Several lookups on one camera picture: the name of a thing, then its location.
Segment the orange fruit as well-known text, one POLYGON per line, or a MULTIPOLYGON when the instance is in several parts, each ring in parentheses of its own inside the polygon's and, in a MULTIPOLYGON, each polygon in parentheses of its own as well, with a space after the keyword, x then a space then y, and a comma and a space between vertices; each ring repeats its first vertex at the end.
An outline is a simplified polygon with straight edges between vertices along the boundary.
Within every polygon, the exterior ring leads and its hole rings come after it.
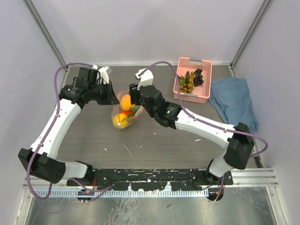
POLYGON ((125 94, 122 96, 120 100, 120 107, 122 108, 122 110, 125 111, 128 111, 133 107, 133 105, 131 104, 131 97, 129 94, 125 94))

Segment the clear zip bag orange zipper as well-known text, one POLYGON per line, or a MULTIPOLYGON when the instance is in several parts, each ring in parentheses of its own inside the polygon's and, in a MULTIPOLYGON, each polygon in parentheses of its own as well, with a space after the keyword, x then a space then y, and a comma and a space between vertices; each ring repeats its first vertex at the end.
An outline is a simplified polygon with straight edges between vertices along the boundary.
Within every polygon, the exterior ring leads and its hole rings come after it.
POLYGON ((144 112, 144 108, 140 105, 131 104, 129 90, 119 92, 117 99, 119 104, 113 107, 112 123, 117 129, 125 129, 137 122, 144 112))

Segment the orange tangerine with leaf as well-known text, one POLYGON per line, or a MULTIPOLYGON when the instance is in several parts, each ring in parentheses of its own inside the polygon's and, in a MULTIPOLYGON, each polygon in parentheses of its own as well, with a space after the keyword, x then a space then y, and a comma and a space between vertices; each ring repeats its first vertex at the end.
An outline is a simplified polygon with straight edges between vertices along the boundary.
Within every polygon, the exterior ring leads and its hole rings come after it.
POLYGON ((128 118, 133 117, 135 115, 135 112, 133 110, 128 110, 128 111, 123 110, 121 113, 126 115, 128 118))

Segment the red cherry bunch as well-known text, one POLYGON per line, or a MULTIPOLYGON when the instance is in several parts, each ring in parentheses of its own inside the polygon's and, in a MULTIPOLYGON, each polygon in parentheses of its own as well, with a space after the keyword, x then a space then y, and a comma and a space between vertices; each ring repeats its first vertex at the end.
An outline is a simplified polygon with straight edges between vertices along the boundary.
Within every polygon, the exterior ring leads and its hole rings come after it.
POLYGON ((139 117, 139 108, 132 108, 130 109, 129 114, 127 115, 127 122, 128 124, 133 124, 137 121, 137 118, 139 117))

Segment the yellow lemon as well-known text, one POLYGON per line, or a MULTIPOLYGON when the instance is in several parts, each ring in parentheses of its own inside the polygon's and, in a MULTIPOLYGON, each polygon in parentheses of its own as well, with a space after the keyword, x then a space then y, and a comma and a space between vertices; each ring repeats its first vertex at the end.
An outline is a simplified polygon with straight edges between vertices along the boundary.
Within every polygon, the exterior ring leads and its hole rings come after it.
POLYGON ((116 128, 123 129, 128 126, 127 118, 127 115, 119 113, 113 117, 112 123, 116 128))

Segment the brown longan bunch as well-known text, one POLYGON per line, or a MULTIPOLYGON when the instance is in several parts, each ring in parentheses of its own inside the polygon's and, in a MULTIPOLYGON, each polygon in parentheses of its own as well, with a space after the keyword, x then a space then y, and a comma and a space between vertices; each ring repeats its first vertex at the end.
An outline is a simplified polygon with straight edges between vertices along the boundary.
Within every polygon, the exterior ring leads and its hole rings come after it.
POLYGON ((187 71, 186 74, 183 76, 178 76, 179 83, 180 83, 180 92, 191 94, 194 90, 194 79, 196 75, 194 72, 187 71))

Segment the dark grape bunch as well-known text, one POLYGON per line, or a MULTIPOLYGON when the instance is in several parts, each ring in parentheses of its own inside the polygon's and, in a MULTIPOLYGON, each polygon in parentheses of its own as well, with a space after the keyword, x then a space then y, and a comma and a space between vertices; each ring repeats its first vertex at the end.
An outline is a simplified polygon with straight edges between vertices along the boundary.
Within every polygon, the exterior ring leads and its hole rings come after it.
POLYGON ((194 72, 194 86, 195 87, 202 86, 204 83, 202 71, 203 71, 202 69, 197 69, 194 72))

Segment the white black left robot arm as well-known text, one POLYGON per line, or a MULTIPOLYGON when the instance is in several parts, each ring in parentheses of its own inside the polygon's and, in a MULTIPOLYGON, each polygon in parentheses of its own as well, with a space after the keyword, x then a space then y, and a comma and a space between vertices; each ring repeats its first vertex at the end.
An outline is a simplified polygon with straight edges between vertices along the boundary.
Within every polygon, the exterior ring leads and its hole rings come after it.
POLYGON ((56 184, 61 179, 76 178, 88 186, 94 180, 91 165, 79 161, 56 160, 61 142, 70 125, 90 101, 99 105, 119 104, 109 80, 110 67, 81 67, 72 84, 59 93, 58 104, 47 125, 29 149, 21 149, 18 157, 31 176, 56 184))

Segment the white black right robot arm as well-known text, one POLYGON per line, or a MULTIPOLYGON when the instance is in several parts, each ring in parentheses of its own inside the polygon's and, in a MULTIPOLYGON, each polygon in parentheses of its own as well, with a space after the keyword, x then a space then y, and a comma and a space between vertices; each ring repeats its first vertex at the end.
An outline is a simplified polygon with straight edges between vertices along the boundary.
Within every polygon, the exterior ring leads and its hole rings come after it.
POLYGON ((179 104, 166 101, 154 85, 139 88, 131 84, 129 94, 131 102, 141 105, 161 126, 188 131, 225 149, 224 153, 210 161, 205 172, 208 183, 215 185, 226 172, 246 168, 254 147, 247 125, 223 124, 199 116, 179 104))

